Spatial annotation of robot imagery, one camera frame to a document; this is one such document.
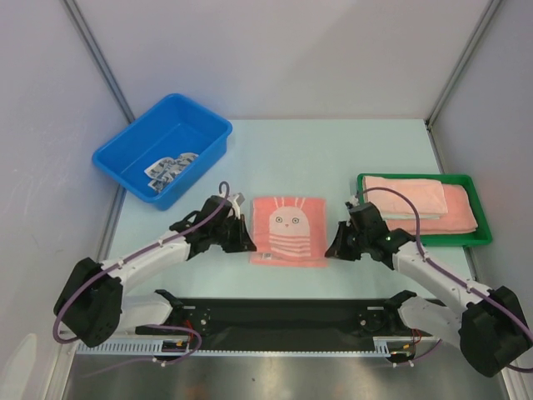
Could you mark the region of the light pink embroidered towel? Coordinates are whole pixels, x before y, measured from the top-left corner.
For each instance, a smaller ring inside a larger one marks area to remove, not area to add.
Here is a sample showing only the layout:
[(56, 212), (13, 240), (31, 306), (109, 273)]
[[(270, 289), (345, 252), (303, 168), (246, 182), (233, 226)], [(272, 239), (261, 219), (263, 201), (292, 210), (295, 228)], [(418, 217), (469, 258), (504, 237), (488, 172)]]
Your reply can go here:
[(443, 185), (432, 179), (389, 179), (365, 176), (365, 199), (373, 203), (385, 219), (414, 219), (411, 206), (393, 190), (407, 198), (420, 218), (437, 219), (448, 213)]

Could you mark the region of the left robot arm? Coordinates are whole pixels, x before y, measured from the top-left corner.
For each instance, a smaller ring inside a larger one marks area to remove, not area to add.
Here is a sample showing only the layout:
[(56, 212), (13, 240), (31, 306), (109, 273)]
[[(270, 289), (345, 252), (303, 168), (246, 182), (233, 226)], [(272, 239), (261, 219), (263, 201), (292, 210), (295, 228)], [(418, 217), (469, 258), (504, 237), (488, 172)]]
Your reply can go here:
[(52, 335), (67, 344), (59, 328), (72, 340), (94, 348), (115, 332), (139, 327), (175, 333), (183, 324), (182, 304), (158, 289), (133, 296), (131, 290), (165, 269), (187, 262), (212, 246), (225, 253), (251, 253), (256, 246), (241, 213), (241, 193), (213, 195), (199, 211), (172, 224), (155, 242), (126, 256), (95, 262), (86, 257), (75, 265), (53, 308)]

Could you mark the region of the patterned towel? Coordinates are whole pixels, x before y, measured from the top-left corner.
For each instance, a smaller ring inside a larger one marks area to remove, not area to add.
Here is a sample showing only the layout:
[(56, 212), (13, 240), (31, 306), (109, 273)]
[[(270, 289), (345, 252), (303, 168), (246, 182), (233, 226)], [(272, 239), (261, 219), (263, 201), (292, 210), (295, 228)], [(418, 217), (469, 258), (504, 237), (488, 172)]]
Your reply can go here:
[(150, 178), (148, 187), (156, 193), (160, 193), (179, 174), (181, 174), (198, 155), (194, 152), (185, 152), (177, 158), (163, 157), (146, 168), (144, 173)]

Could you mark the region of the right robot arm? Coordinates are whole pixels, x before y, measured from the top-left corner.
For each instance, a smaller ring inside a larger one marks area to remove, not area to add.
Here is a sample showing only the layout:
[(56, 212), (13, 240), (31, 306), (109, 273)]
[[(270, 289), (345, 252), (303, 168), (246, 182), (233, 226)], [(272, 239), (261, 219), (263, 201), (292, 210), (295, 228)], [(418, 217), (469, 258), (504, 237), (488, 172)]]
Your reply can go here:
[(458, 348), (481, 375), (491, 378), (532, 348), (518, 297), (454, 275), (431, 258), (413, 235), (389, 230), (372, 203), (347, 202), (349, 218), (340, 221), (326, 258), (358, 261), (367, 254), (390, 270), (425, 288), (437, 303), (410, 291), (391, 298), (383, 314), (386, 330), (401, 335), (409, 328)]

